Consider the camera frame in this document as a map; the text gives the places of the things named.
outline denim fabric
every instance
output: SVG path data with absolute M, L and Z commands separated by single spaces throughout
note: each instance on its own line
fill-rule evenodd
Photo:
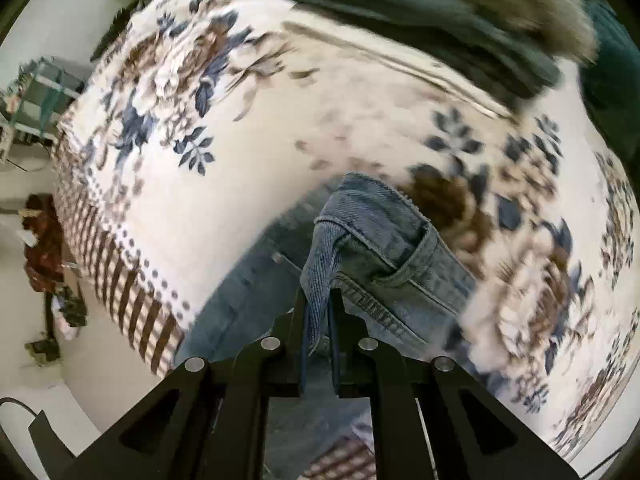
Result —
M 305 398 L 270 403 L 265 464 L 281 480 L 297 478 L 369 409 L 366 400 L 334 395 L 322 335 L 330 288 L 340 287 L 345 309 L 364 318 L 373 337 L 420 358 L 430 344 L 444 343 L 475 281 L 409 200 L 349 173 L 304 197 L 260 236 L 207 302 L 176 364 L 237 354 L 292 308 L 299 286 L 316 350 Z

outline round metal bolt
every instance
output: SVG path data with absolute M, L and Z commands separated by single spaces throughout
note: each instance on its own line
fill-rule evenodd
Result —
M 275 350 L 280 346 L 280 340 L 277 337 L 265 337 L 260 341 L 260 346 L 265 350 Z
M 363 337 L 359 342 L 358 346 L 366 351 L 372 351 L 378 348 L 378 341 L 373 339 L 372 337 Z
M 441 355 L 433 360 L 433 365 L 441 372 L 450 372 L 456 365 L 455 361 L 446 355 Z
M 188 372 L 199 372 L 204 368 L 204 359 L 201 357 L 189 357 L 184 364 Z

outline floor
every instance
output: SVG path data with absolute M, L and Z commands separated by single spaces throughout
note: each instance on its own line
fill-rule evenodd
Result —
M 129 347 L 119 327 L 98 302 L 92 286 L 81 282 L 87 325 L 78 338 L 64 341 L 62 378 L 99 431 L 127 413 L 160 382 Z

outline brown object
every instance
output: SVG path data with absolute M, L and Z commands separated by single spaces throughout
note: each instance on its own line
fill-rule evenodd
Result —
M 56 209 L 51 195 L 30 195 L 26 208 L 41 210 L 36 217 L 24 218 L 22 226 L 31 230 L 38 238 L 35 247 L 25 246 L 24 256 L 31 288 L 36 292 L 53 294 L 57 282 L 63 281 L 62 269 L 62 227 L 56 217 Z

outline bed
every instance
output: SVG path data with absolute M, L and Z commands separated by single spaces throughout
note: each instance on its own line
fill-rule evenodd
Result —
M 349 171 L 379 179 L 474 280 L 424 358 L 455 357 L 570 460 L 640 355 L 638 206 L 577 64 L 558 70 L 514 111 L 437 57 L 291 0 L 154 0 L 60 121 L 66 241 L 164 376 L 178 348 L 178 363 L 220 356 L 202 347 L 212 326 L 237 318 L 240 346 L 268 329 L 269 298 L 244 317 L 210 298 L 287 212 L 306 208 L 310 235 L 322 203 L 309 192 Z M 273 266 L 295 285 L 297 250 L 270 246 L 255 280 Z

